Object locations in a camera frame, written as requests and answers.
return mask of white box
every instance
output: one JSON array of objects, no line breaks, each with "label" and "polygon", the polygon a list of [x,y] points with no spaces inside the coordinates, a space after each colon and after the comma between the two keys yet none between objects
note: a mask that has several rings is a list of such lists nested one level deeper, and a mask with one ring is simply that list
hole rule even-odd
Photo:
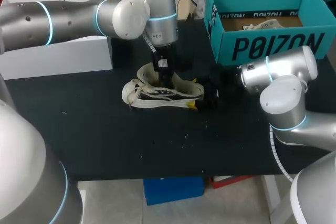
[{"label": "white box", "polygon": [[[59,0],[3,0],[8,3]],[[69,0],[84,2],[88,0]],[[48,46],[9,51],[0,55],[5,80],[112,69],[111,40],[90,36]]]}]

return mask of blue light ring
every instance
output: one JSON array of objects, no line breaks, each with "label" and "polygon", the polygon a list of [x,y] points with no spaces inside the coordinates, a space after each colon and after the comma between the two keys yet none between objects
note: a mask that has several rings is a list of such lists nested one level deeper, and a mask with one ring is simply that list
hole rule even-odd
[{"label": "blue light ring", "polygon": [[173,18],[177,15],[177,13],[174,13],[173,15],[166,16],[166,17],[161,17],[161,18],[150,18],[149,21],[159,21],[159,20],[165,20],[169,18]]},{"label": "blue light ring", "polygon": [[50,16],[50,13],[49,13],[49,11],[48,11],[48,9],[46,8],[46,6],[44,5],[44,4],[42,4],[41,2],[39,2],[39,1],[36,1],[38,4],[40,4],[41,6],[42,6],[42,8],[43,8],[43,10],[46,12],[46,14],[47,14],[47,17],[48,17],[48,20],[49,20],[49,27],[50,27],[50,33],[49,33],[49,39],[48,39],[48,42],[46,43],[46,45],[48,45],[48,44],[50,44],[50,42],[51,42],[51,40],[52,40],[52,38],[53,38],[53,23],[51,22],[51,16]]},{"label": "blue light ring", "polygon": [[53,219],[49,222],[49,224],[53,224],[56,221],[56,219],[58,218],[58,216],[60,215],[60,213],[63,209],[63,206],[65,204],[65,200],[66,200],[67,195],[68,195],[68,175],[67,175],[67,171],[65,170],[64,165],[62,163],[61,163],[61,166],[63,167],[64,173],[65,173],[65,179],[66,179],[65,192],[64,192],[62,203],[59,206],[59,208],[58,208],[55,216],[53,217]]},{"label": "blue light ring", "polygon": [[101,5],[102,5],[103,3],[105,3],[106,1],[108,1],[108,0],[104,0],[104,1],[101,2],[101,3],[98,5],[98,7],[97,7],[97,10],[96,10],[96,25],[97,25],[97,28],[98,28],[98,30],[100,31],[100,33],[103,34],[105,37],[108,37],[106,34],[104,34],[104,33],[102,32],[102,30],[100,29],[99,24],[98,24],[98,11],[99,11]]},{"label": "blue light ring", "polygon": [[271,125],[271,126],[272,126],[273,129],[278,130],[278,131],[292,131],[292,130],[296,129],[297,127],[299,127],[302,123],[304,123],[304,121],[306,120],[306,118],[307,118],[307,113],[305,114],[305,117],[303,118],[303,120],[302,120],[301,123],[299,123],[298,125],[296,125],[296,126],[294,126],[292,128],[289,128],[289,129],[278,129],[278,128],[275,128],[273,125]]},{"label": "blue light ring", "polygon": [[271,71],[269,70],[269,65],[268,65],[268,56],[266,56],[266,58],[265,58],[265,63],[266,63],[266,68],[267,68],[267,71],[268,71],[269,79],[271,80],[271,82],[273,82]]}]

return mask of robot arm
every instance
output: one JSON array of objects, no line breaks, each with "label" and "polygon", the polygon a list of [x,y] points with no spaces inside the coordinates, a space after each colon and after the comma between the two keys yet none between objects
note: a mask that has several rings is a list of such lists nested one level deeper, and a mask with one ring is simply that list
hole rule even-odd
[{"label": "robot arm", "polygon": [[278,140],[336,150],[336,114],[306,110],[305,88],[294,76],[274,80],[260,96],[260,104]]},{"label": "robot arm", "polygon": [[0,8],[0,52],[92,35],[135,39],[149,19],[144,0],[28,2]]},{"label": "robot arm", "polygon": [[135,39],[145,31],[154,70],[173,88],[175,0],[91,0],[15,3],[0,8],[0,54],[92,35]]}]

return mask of blue container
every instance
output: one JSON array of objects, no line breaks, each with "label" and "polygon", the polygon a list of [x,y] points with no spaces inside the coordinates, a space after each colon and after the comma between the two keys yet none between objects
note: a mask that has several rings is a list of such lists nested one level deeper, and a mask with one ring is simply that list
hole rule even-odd
[{"label": "blue container", "polygon": [[[225,31],[221,18],[298,16],[302,27]],[[336,35],[336,19],[323,0],[206,0],[204,15],[215,60],[241,65],[302,45],[323,59]]]},{"label": "blue container", "polygon": [[194,198],[204,192],[201,177],[144,179],[143,188],[148,206]]}]

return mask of yellow tag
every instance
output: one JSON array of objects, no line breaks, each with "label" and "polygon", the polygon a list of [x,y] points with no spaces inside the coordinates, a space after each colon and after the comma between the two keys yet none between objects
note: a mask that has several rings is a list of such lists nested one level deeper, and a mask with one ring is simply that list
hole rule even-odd
[{"label": "yellow tag", "polygon": [[195,101],[187,102],[188,108],[197,110],[197,107],[195,106]]}]

